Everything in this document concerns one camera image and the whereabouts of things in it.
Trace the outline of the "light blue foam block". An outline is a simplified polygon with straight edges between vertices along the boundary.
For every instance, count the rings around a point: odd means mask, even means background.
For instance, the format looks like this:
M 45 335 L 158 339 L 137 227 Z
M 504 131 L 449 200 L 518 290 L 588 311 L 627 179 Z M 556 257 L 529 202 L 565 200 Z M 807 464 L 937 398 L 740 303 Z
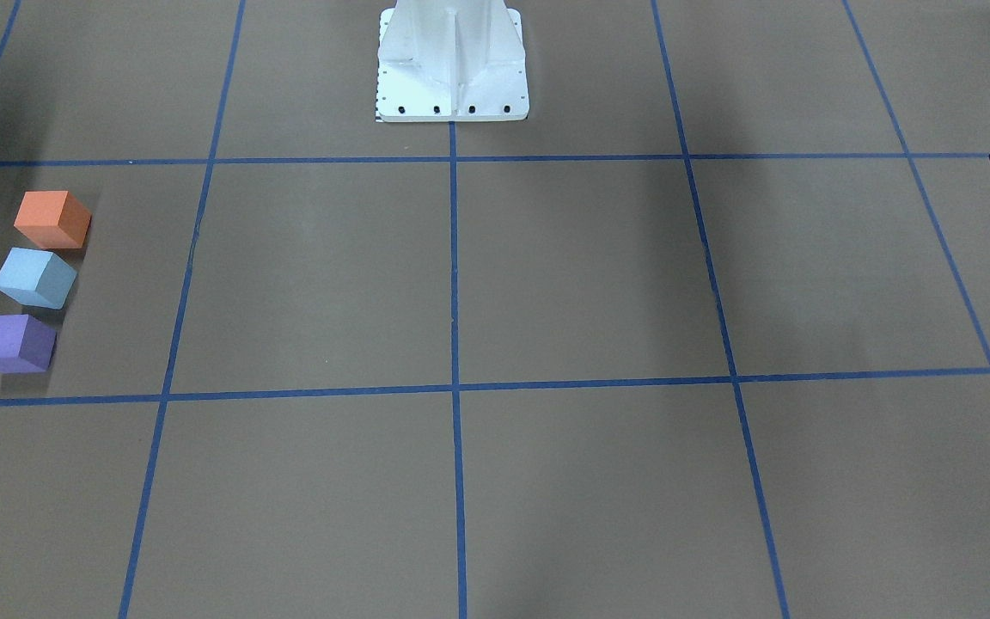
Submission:
M 61 310 L 77 270 L 55 252 L 11 248 L 0 267 L 0 292 L 23 306 Z

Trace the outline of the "orange foam block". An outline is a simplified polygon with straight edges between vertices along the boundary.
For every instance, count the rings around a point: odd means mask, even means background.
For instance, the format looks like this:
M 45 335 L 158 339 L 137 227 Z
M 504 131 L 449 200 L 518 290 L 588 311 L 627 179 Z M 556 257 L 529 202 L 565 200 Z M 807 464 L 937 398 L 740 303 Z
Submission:
M 40 249 L 83 249 L 91 211 L 68 191 L 28 191 L 13 227 Z

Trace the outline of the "purple foam block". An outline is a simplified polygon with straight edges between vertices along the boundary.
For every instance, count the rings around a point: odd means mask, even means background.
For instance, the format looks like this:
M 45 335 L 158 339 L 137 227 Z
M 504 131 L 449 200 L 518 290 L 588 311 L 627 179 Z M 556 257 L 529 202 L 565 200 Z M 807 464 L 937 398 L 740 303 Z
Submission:
M 31 315 L 0 315 L 1 375 L 46 371 L 57 339 L 58 330 Z

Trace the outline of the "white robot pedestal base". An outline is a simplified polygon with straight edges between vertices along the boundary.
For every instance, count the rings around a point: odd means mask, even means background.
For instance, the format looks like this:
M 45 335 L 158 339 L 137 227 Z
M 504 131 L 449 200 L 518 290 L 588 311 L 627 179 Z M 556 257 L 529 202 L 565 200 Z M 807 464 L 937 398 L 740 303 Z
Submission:
M 376 121 L 528 118 L 523 19 L 503 1 L 398 1 L 378 25 Z

